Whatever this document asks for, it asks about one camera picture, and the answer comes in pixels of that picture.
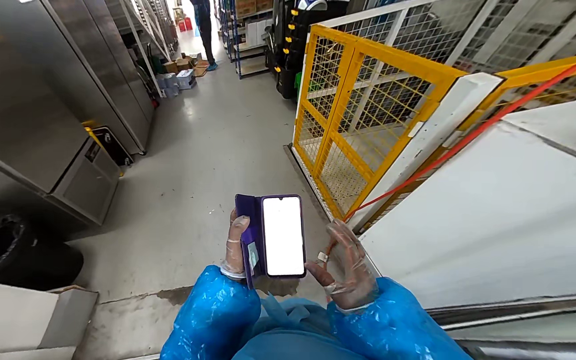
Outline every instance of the black pants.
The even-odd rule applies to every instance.
[[[210,12],[199,12],[199,34],[202,36],[204,50],[206,50],[206,60],[212,65],[214,57],[212,56],[212,25],[210,21]]]

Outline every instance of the purple phone case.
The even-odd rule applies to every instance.
[[[298,197],[301,204],[301,197],[297,194],[288,194],[288,195],[268,195],[263,197],[255,197],[251,195],[242,195],[236,194],[235,195],[235,207],[237,209],[237,216],[247,215],[250,217],[250,225],[241,235],[241,251],[244,255],[244,269],[246,271],[246,282],[248,283],[248,288],[254,288],[254,280],[259,277],[260,275],[266,275],[266,244],[264,238],[264,231],[263,231],[263,211],[262,211],[262,204],[263,200],[266,198],[272,197]],[[303,256],[304,261],[306,257],[306,249],[305,249],[305,237],[303,233],[303,210],[301,211],[301,237],[304,239],[303,244]],[[252,242],[255,243],[257,248],[257,254],[259,257],[259,261],[254,267],[250,266],[250,253],[248,251],[248,246]],[[300,275],[284,275],[284,276],[277,276],[283,278],[300,278],[306,275],[306,271],[304,269],[304,273]]]

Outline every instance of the person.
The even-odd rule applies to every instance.
[[[202,37],[204,43],[204,50],[206,51],[206,60],[208,61],[208,68],[206,71],[213,71],[217,69],[217,62],[214,61],[212,55],[212,24],[210,19],[210,3],[209,0],[190,0],[195,9],[195,21],[199,28],[199,35]]]
[[[235,210],[230,214],[226,258],[197,279],[161,360],[471,359],[410,291],[372,275],[357,238],[340,220],[327,230],[343,246],[345,280],[305,264],[332,298],[327,309],[297,297],[260,299],[245,285],[240,241],[249,223]]]

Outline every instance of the gray floor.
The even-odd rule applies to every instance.
[[[190,31],[181,44],[186,53],[202,49]],[[159,352],[198,274],[225,255],[236,193],[302,195],[308,258],[328,241],[319,205],[282,147],[295,105],[270,74],[239,80],[216,34],[213,49],[219,68],[156,110],[148,155],[121,179],[102,233],[69,242],[85,257],[77,283],[99,292],[76,359]],[[268,286],[293,293],[297,283]],[[325,304],[310,275],[296,295]]]

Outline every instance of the hand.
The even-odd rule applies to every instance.
[[[228,230],[228,241],[226,242],[226,260],[221,264],[221,269],[225,270],[230,277],[244,279],[244,255],[241,252],[241,234],[248,228],[250,217],[237,217],[237,210],[230,212],[230,228]]]
[[[370,304],[377,298],[378,288],[374,275],[365,264],[365,252],[359,240],[339,219],[326,226],[331,240],[344,248],[346,280],[336,281],[332,275],[313,261],[306,262],[306,269],[324,287],[326,293],[341,309],[353,309]]]

